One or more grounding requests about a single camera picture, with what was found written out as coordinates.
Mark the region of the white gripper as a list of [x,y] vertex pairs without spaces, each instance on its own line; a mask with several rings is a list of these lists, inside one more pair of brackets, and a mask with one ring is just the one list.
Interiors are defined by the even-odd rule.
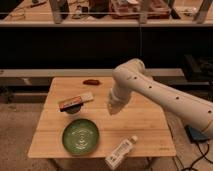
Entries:
[[125,105],[126,102],[121,99],[110,98],[107,103],[107,109],[110,115],[115,115],[119,113]]

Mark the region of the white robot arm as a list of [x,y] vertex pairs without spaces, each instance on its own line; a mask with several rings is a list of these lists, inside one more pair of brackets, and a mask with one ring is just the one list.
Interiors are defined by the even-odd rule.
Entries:
[[133,91],[144,95],[185,120],[190,126],[213,139],[213,102],[171,88],[144,75],[145,65],[137,58],[117,66],[109,92],[107,108],[119,113],[130,101]]

